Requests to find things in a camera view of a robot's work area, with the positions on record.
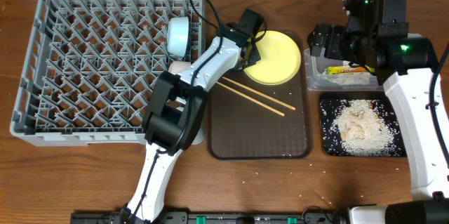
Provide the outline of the wooden chopstick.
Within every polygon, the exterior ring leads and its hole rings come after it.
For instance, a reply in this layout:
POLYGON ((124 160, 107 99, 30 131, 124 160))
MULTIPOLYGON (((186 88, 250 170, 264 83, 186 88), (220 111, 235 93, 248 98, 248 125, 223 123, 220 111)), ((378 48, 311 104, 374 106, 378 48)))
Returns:
POLYGON ((217 82, 217 84, 218 84, 219 86, 221 86, 221 87, 223 87, 223 88, 225 88, 225 89, 227 89, 227 90, 229 90, 229 91, 231 91, 231 92, 233 92, 233 93, 235 93, 235 94, 237 94, 237 95, 239 95, 239 96, 245 98, 246 100, 249 100, 249 101, 251 101, 251 102, 253 102, 253 103, 259 105, 260 107, 263 107, 263 108, 265 108, 265 109, 267 109, 267 110, 269 110, 269 111, 271 111, 271 112, 273 112, 273 113, 275 113, 275 114, 277 114, 277 115, 280 115, 280 116, 282 116, 282 117, 285 116, 285 114, 284 114, 283 112, 281 112, 281 111, 279 111, 279 110, 277 110, 277 109, 275 109, 275 108, 273 108, 273 107, 270 107, 270 106, 268 106, 268 105, 266 105, 266 104, 260 102, 259 100, 256 100, 256 99, 250 97, 249 95, 246 95, 245 93, 242 93, 242 92, 240 92, 240 91, 237 91, 236 89, 231 88, 231 87, 229 87, 229 86, 227 86, 227 85, 224 85, 224 84, 222 84, 222 83, 220 83, 220 82, 217 82))
POLYGON ((228 81, 228 82, 230 82, 230 83, 233 83, 234 85, 237 85, 237 86, 239 86, 239 87, 241 87, 241 88, 244 88, 244 89, 246 89, 247 91, 250 91, 250 92, 252 92, 252 93, 254 93, 254 94, 260 95, 260 96, 262 96, 263 98, 266 98, 266 99, 268 99, 268 100, 270 100, 270 101, 272 101, 272 102, 275 102, 275 103, 277 103, 277 104, 279 104, 279 105, 282 105, 282 106, 284 106, 284 107, 287 107, 287 108, 290 109, 290 110, 296 110, 296 107, 294 107, 294 106, 292 106, 292 105, 289 105, 288 103, 285 103, 285 102, 283 102, 283 101, 281 101, 281 100, 278 100, 278 99, 276 99, 276 98, 273 98, 273 97, 271 97, 271 96, 269 96, 269 95, 267 95, 267 94, 264 94, 264 93, 262 93, 262 92, 260 92, 260 91, 257 91, 257 90, 255 90, 254 88, 251 88, 251 87, 249 87, 249 86, 246 86, 246 85, 244 85, 244 84, 241 84, 241 83, 239 83, 239 82, 237 82, 237 81, 234 81, 234 80, 232 80, 232 79, 229 79, 229 78, 227 78, 227 77, 222 77, 222 79, 224 79, 224 80, 226 80, 226 81, 228 81))

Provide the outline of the white tissue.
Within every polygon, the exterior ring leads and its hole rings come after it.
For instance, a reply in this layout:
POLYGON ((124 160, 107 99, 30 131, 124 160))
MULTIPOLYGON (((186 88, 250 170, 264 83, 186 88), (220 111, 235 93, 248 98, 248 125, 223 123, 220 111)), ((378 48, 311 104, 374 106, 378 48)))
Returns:
POLYGON ((334 74, 328 77, 328 81, 342 86, 369 85, 371 77, 368 73, 334 74))

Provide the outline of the pink bowl with rice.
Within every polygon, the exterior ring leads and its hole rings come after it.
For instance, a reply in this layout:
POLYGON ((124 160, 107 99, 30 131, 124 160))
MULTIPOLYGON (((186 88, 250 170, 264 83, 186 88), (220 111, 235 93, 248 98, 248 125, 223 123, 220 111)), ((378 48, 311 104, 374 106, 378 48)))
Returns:
POLYGON ((183 70, 188 69, 190 66, 191 66, 190 62, 175 61, 170 65, 168 71, 171 74, 178 74, 178 73, 182 72, 183 70))

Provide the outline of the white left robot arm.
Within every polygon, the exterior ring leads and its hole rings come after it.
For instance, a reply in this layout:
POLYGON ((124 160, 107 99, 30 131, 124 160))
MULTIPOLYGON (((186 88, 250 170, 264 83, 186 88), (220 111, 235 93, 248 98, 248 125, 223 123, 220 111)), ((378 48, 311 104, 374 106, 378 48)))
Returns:
POLYGON ((229 70, 260 60, 255 44, 265 25, 259 13, 247 8, 238 22, 218 25, 209 48, 195 62, 175 63, 179 72, 165 71, 155 81, 142 120, 145 162, 134 196, 120 211, 120 223, 153 223, 159 217, 175 163, 200 131, 209 90, 229 70))

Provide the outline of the light blue bowl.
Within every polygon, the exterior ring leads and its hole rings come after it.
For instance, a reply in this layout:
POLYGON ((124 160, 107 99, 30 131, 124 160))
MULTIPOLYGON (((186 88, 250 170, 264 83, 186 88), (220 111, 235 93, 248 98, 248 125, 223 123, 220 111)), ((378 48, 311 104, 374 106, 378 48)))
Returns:
POLYGON ((190 46, 191 25, 188 17, 170 19, 167 32, 167 50, 171 55, 185 57, 190 46))

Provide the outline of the yellow plate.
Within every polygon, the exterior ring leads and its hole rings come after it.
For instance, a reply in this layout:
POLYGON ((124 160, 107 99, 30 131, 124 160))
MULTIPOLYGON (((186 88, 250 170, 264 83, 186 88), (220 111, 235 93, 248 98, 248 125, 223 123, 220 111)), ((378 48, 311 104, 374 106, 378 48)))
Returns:
POLYGON ((244 73, 253 81, 264 85, 284 84, 299 71, 300 48, 287 34, 266 31, 263 38, 255 45, 260 59, 244 70, 244 73))

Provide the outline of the green snack wrapper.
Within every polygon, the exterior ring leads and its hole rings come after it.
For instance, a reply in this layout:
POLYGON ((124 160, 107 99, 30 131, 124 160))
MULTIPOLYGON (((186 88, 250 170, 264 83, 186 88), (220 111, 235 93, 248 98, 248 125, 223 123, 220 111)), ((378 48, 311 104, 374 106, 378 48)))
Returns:
POLYGON ((340 66, 330 66, 324 70, 324 74, 335 75, 335 74, 355 74, 355 73, 370 73, 372 70, 370 68, 365 69, 363 67, 351 67, 349 65, 340 66))

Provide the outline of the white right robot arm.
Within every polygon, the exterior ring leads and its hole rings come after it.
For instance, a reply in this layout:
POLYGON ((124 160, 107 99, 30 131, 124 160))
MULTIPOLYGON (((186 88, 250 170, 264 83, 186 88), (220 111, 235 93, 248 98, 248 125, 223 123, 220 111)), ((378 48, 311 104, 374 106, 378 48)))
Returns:
POLYGON ((373 70, 394 109, 410 167, 410 202, 351 206, 336 223, 447 223, 448 115, 431 41, 409 31, 406 0, 344 0, 345 26, 318 24, 307 39, 314 57, 373 70))

